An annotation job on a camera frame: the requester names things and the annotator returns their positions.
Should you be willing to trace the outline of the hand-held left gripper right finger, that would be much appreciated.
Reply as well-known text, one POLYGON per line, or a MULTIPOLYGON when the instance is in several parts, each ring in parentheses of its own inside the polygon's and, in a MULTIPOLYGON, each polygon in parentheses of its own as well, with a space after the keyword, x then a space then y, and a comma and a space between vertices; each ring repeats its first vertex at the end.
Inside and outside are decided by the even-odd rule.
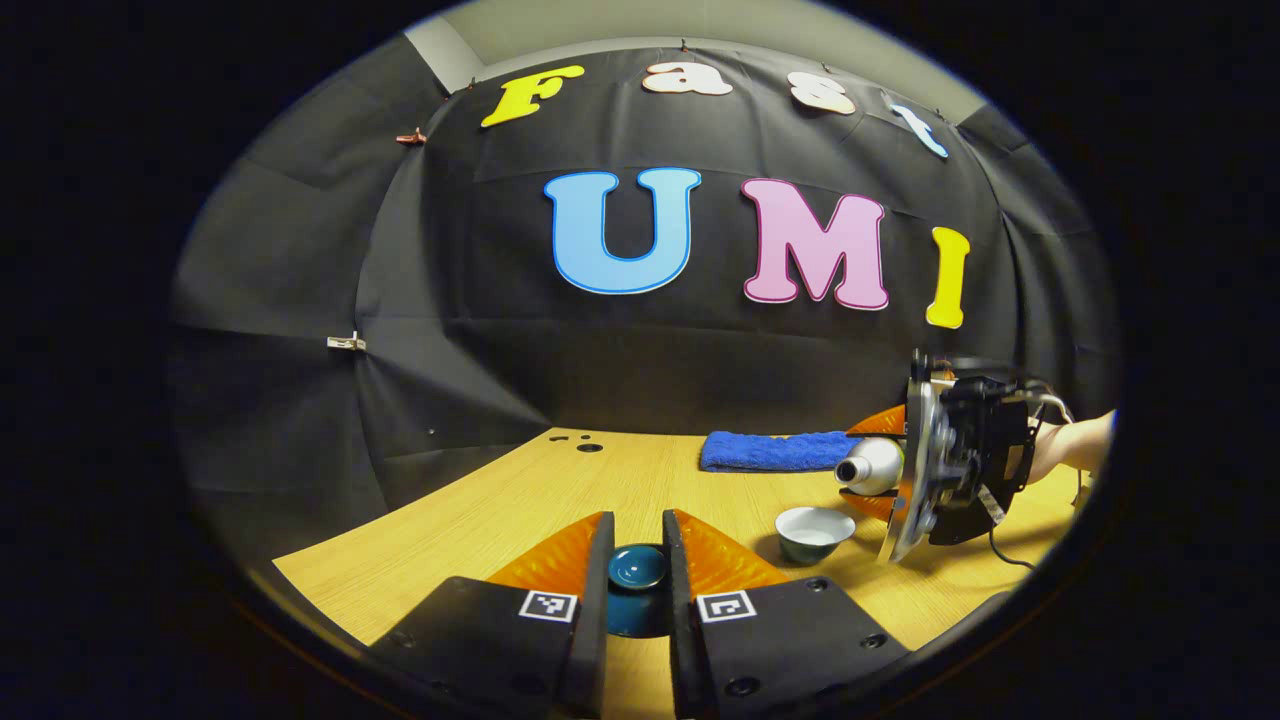
POLYGON ((678 509, 662 521, 677 720, 835 720, 906 659, 828 577, 791 579, 678 509))

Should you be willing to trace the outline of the blue folded towel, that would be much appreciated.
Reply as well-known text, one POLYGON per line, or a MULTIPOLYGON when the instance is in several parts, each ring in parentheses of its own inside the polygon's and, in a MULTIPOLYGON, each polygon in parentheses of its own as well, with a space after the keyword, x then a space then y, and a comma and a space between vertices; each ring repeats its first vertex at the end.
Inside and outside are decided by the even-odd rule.
POLYGON ((861 443, 841 430, 773 437, 712 432, 703 443, 699 469, 717 473, 829 471, 861 443))

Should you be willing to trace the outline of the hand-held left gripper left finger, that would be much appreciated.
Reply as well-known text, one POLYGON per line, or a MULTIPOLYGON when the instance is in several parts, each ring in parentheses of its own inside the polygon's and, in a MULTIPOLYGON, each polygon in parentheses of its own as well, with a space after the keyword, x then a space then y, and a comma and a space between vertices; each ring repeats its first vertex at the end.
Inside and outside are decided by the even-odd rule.
POLYGON ((451 577, 371 655, 444 720, 600 720, 614 516, 547 537, 486 580, 451 577))

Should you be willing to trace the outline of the teal teacup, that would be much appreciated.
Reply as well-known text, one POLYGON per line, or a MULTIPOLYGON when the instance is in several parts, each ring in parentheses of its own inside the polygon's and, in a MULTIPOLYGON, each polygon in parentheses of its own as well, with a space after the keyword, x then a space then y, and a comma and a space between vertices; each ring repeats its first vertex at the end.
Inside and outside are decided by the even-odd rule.
POLYGON ((774 519, 782 559, 795 566, 814 566, 829 557, 856 532, 847 514, 823 507, 795 507, 774 519))

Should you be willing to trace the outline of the black backdrop cloth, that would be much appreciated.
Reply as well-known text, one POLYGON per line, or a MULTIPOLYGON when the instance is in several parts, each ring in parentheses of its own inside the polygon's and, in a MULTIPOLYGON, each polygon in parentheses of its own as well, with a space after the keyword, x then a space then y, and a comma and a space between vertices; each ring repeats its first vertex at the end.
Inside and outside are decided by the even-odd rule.
POLYGON ((1119 401, 1093 223, 993 108, 961 123, 778 53, 561 61, 445 96, 403 36, 294 102, 180 255, 166 383, 186 478, 271 559, 552 427, 840 430, 915 350, 1119 401), (420 146, 396 142, 415 128, 420 146), (328 348, 358 332, 366 352, 328 348))

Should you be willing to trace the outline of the silver green-label water bottle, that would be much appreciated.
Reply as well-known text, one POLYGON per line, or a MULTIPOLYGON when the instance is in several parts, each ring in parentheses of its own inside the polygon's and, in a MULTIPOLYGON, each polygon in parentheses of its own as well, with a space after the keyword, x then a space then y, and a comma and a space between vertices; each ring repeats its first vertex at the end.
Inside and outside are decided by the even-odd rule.
POLYGON ((891 438, 858 438, 835 466, 835 478, 852 495, 881 496, 895 491, 905 466, 902 446, 891 438))

